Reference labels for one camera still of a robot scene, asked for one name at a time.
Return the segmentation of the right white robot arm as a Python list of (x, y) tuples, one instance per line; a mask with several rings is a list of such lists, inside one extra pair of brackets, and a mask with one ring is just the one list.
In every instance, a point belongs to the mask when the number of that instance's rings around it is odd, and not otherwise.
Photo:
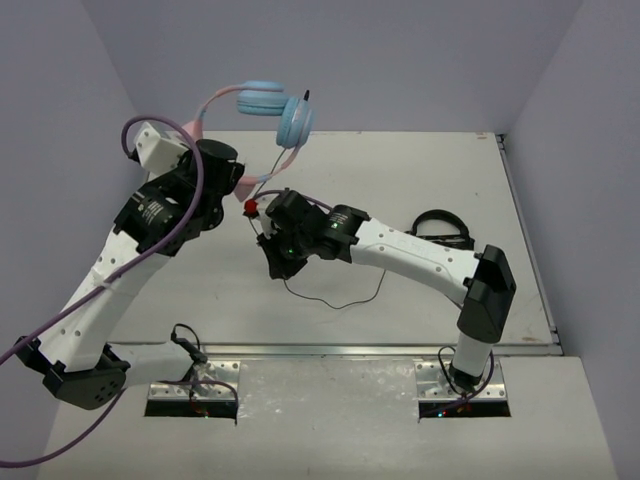
[(257, 242), (273, 279), (290, 279), (317, 256), (377, 267), (443, 294), (459, 309), (458, 342), (447, 375), (465, 392), (476, 389), (516, 293), (500, 248), (488, 245), (475, 252), (441, 245), (351, 206), (321, 207), (290, 189), (268, 202), (246, 201), (245, 215), (260, 223)]

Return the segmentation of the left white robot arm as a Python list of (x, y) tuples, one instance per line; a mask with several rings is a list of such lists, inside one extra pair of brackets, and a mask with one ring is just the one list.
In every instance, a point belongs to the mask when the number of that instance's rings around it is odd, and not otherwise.
[(172, 335), (164, 343), (131, 346), (109, 337), (144, 285), (181, 247), (224, 218), (222, 199), (244, 173), (237, 151), (210, 139), (197, 141), (203, 190), (192, 214), (197, 167), (191, 151), (175, 169), (143, 184), (114, 221), (99, 258), (70, 299), (93, 290), (96, 298), (38, 335), (17, 353), (58, 400), (95, 410), (127, 387), (156, 381), (188, 382), (207, 361), (200, 349)]

